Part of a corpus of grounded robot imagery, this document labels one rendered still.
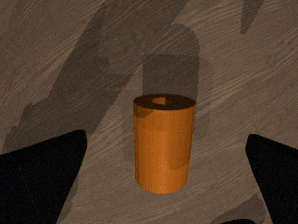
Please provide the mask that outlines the orange knob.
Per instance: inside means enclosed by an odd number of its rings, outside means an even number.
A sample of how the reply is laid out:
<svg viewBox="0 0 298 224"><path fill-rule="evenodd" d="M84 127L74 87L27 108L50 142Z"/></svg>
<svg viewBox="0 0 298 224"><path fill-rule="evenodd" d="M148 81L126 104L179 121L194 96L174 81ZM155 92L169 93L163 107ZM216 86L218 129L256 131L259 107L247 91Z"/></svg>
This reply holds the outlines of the orange knob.
<svg viewBox="0 0 298 224"><path fill-rule="evenodd" d="M134 99L134 173L142 189L166 194L186 184L196 107L180 95Z"/></svg>

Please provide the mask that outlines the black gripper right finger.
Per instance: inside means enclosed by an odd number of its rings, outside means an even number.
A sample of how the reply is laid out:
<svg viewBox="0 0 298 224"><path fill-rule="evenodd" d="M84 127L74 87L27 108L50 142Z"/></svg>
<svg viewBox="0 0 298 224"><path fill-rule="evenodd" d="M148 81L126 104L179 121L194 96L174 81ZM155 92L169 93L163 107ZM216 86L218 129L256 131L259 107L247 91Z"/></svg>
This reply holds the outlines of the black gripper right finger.
<svg viewBox="0 0 298 224"><path fill-rule="evenodd" d="M245 152L273 224L298 224L298 149L250 133Z"/></svg>

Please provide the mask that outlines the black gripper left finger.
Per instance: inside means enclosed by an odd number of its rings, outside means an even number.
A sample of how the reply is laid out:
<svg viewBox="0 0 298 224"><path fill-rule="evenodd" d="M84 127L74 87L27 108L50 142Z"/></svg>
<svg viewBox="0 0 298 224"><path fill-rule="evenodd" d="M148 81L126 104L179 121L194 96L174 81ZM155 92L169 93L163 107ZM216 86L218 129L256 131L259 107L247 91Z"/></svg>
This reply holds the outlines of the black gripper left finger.
<svg viewBox="0 0 298 224"><path fill-rule="evenodd" d="M77 129L0 155L0 224L56 224L86 145Z"/></svg>

